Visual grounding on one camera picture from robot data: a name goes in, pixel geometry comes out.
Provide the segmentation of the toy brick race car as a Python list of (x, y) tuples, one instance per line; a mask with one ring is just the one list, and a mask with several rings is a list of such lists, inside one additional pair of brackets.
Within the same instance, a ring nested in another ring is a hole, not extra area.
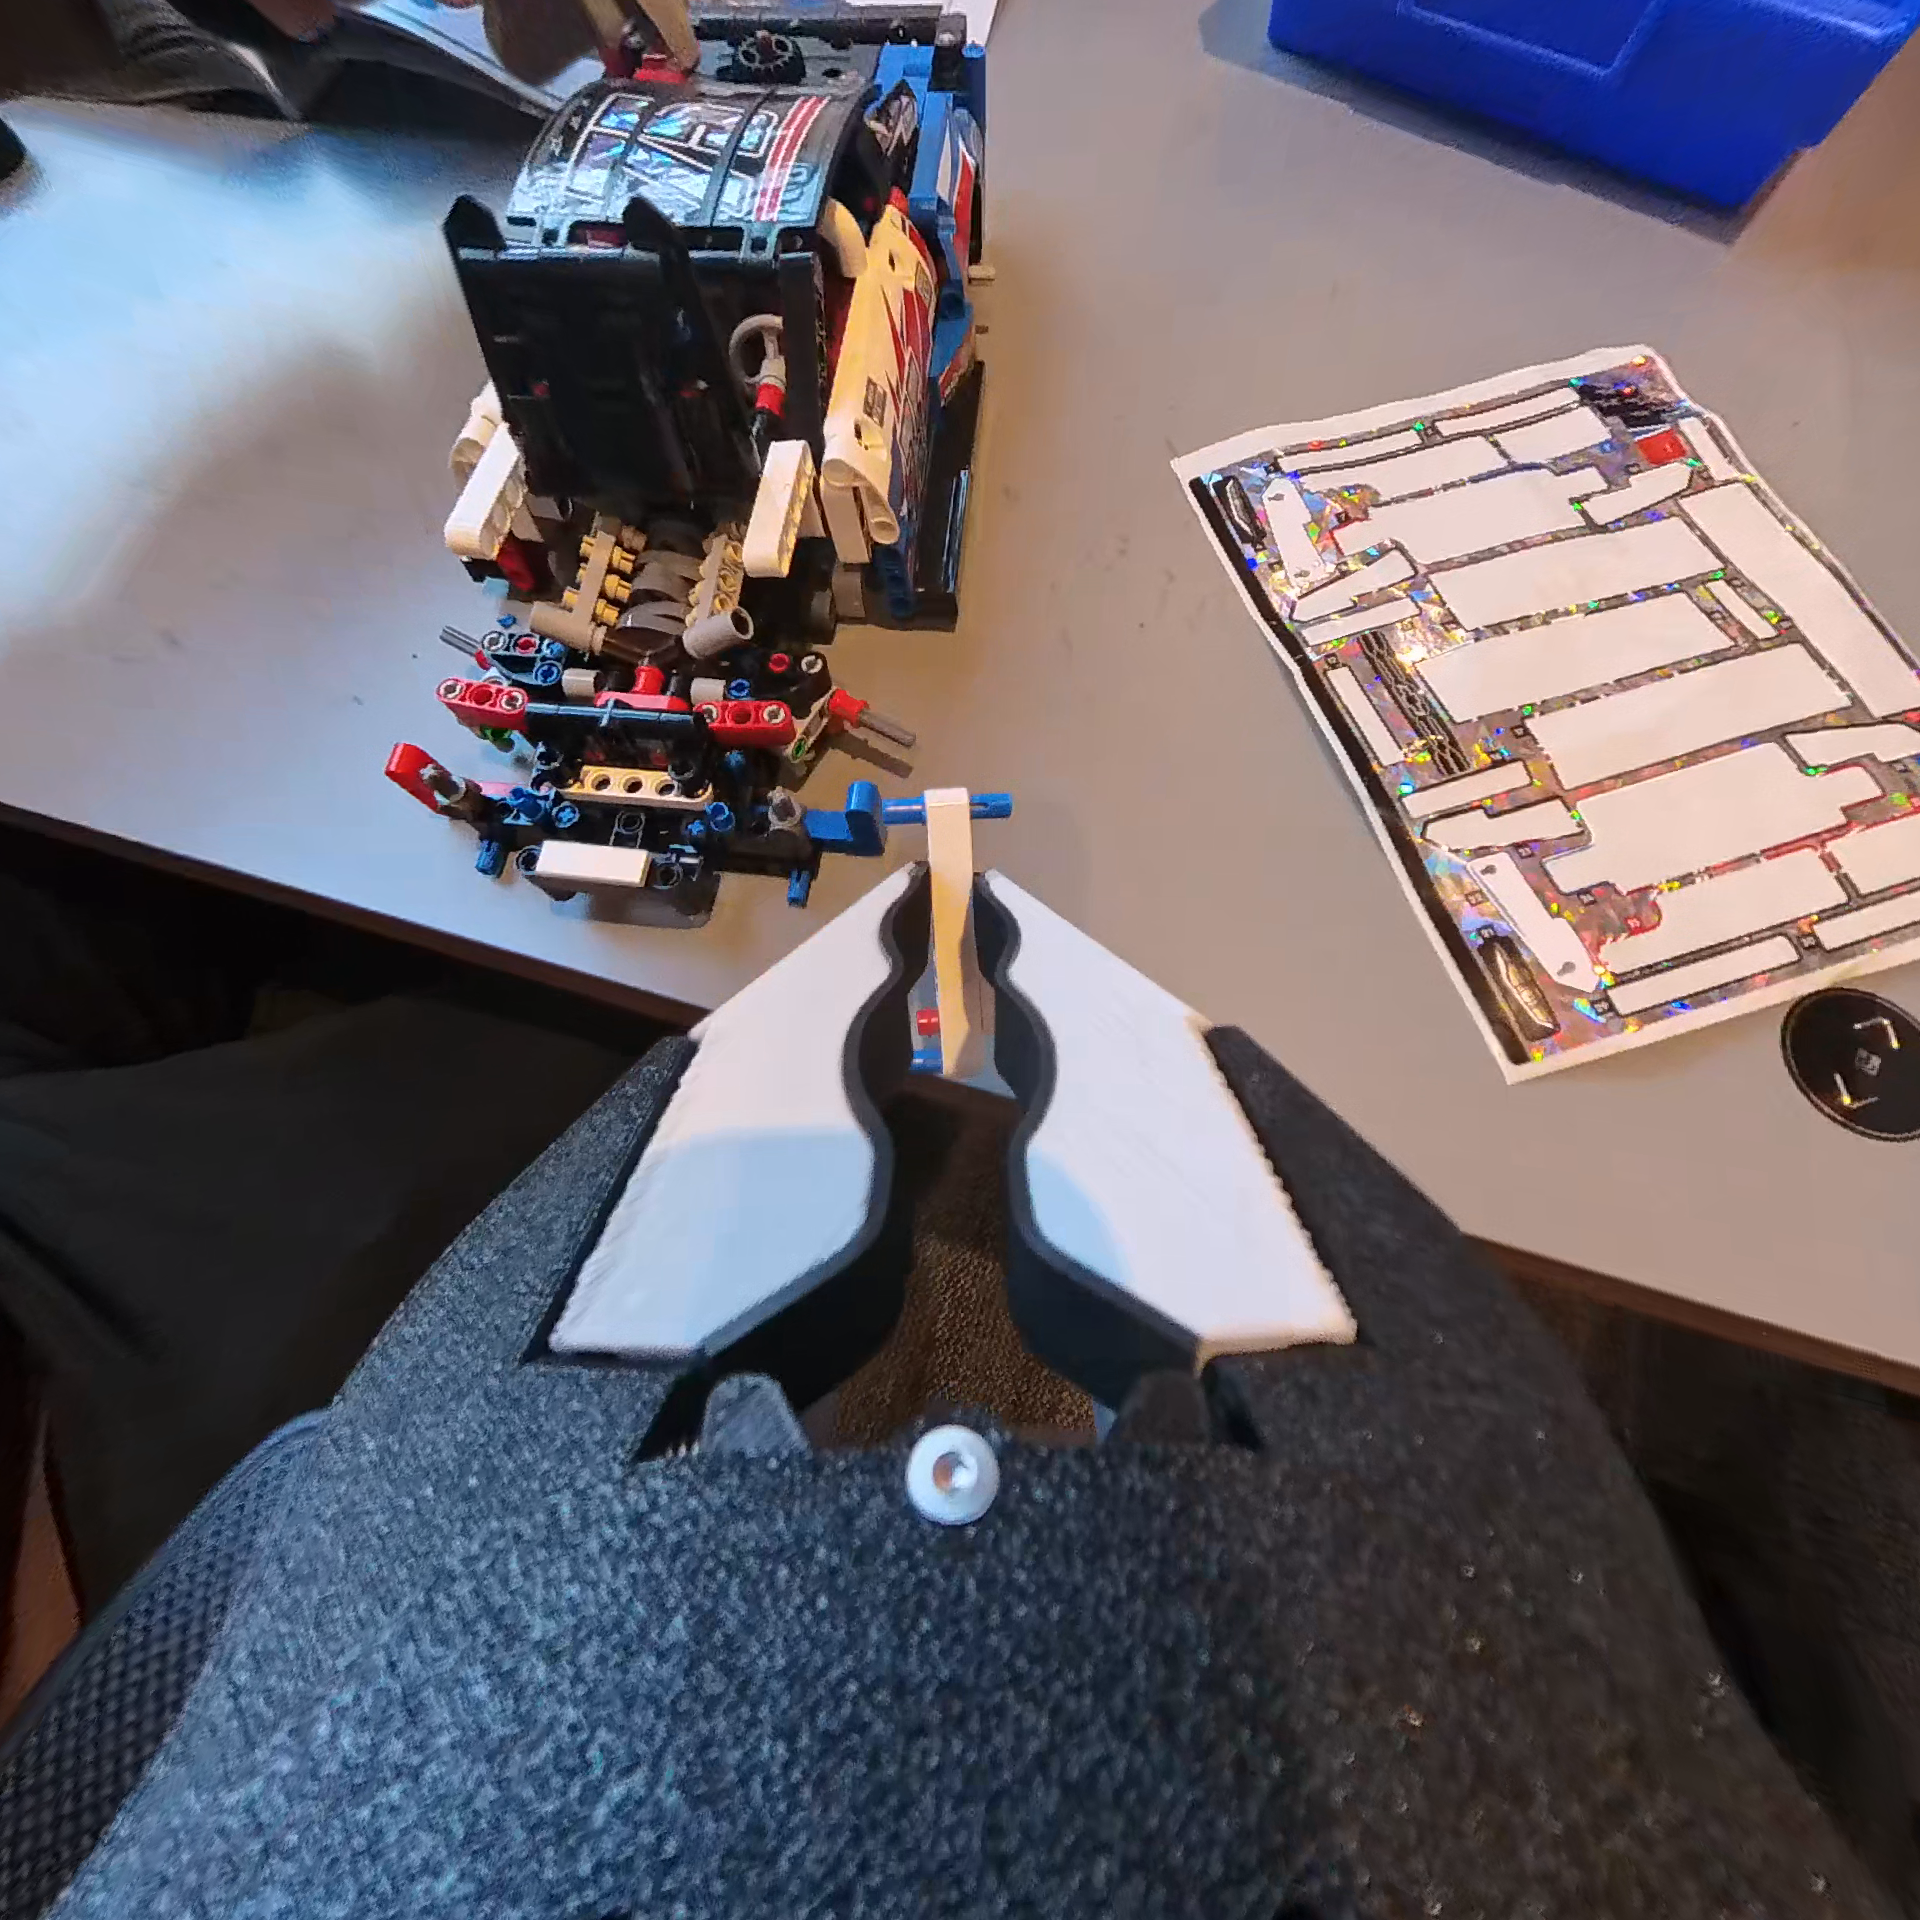
[(888, 825), (821, 753), (915, 731), (829, 658), (949, 627), (984, 369), (986, 49), (959, 3), (690, 3), (703, 64), (560, 78), (496, 212), (444, 216), (483, 386), (444, 545), (491, 596), (386, 780), (552, 905), (698, 927)]

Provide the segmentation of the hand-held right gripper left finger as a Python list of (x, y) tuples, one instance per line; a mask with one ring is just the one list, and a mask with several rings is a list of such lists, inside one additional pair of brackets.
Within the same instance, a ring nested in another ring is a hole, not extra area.
[(853, 1268), (888, 1204), (918, 978), (919, 872), (897, 867), (694, 1026), (552, 1353), (717, 1355)]

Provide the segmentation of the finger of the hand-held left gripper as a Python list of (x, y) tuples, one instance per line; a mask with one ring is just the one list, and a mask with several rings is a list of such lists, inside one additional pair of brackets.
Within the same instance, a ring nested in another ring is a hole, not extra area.
[(600, 37), (582, 3), (487, 3), (487, 42), (511, 78), (556, 78), (600, 64)]
[(599, 3), (599, 52), (610, 76), (686, 76), (703, 64), (686, 3)]

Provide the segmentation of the white brick beam piece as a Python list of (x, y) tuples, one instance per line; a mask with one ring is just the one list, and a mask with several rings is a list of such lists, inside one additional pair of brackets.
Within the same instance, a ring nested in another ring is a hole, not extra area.
[(1003, 791), (931, 789), (915, 799), (883, 799), (880, 817), (925, 831), (931, 1005), (918, 1011), (918, 1070), (972, 1078), (986, 1067), (989, 1011), (972, 921), (972, 825), (1014, 813)]

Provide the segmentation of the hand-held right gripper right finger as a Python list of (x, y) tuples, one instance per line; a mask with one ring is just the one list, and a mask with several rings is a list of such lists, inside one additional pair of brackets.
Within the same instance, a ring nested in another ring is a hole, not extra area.
[(976, 879), (992, 1065), (1021, 1107), (1009, 1300), (1034, 1355), (1351, 1344), (1212, 1022), (1003, 875)]

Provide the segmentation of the holographic sticker sheet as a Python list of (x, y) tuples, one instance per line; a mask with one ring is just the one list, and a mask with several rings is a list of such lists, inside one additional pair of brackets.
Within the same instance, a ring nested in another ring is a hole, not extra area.
[(1918, 649), (1654, 345), (1170, 468), (1504, 1081), (1918, 961)]

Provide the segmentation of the instruction booklet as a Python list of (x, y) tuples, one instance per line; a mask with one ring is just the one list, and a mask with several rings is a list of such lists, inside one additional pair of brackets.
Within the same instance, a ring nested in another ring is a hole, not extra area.
[(556, 83), (516, 78), (493, 59), (477, 6), (334, 3), (331, 20), (317, 32), (298, 37), (293, 52), (386, 64), (424, 78), (458, 83), (524, 112), (549, 112), (565, 100)]

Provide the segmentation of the grey desk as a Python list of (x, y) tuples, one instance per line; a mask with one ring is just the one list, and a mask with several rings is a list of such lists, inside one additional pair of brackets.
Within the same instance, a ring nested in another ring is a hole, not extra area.
[[(483, 370), (442, 216), (526, 132), (405, 72), (321, 119), (13, 107), (4, 817), (619, 1002), (710, 1005), (872, 879), (707, 927), (471, 875), (383, 780), (482, 599), (442, 545)], [(1777, 1011), (1507, 1086), (1176, 487), (1252, 425), (1647, 344), (1918, 636), (1918, 49), (1746, 216), (1277, 59), (1260, 3), (1003, 3), (986, 392), (954, 635), (842, 627), (1009, 789), (984, 862), (1239, 1025), (1465, 1231), (1918, 1365), (1918, 1148), (1792, 1089)]]

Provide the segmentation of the blue plastic bin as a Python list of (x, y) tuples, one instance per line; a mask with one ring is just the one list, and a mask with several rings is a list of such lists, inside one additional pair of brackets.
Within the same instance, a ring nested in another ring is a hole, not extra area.
[(1277, 49), (1748, 205), (1918, 32), (1918, 3), (1271, 3)]

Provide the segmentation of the black round desk grommet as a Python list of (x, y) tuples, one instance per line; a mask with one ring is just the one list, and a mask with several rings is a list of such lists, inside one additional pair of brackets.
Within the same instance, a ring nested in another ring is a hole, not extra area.
[(1918, 1141), (1918, 1017), (1868, 988), (1793, 999), (1777, 1031), (1793, 1089), (1841, 1129)]

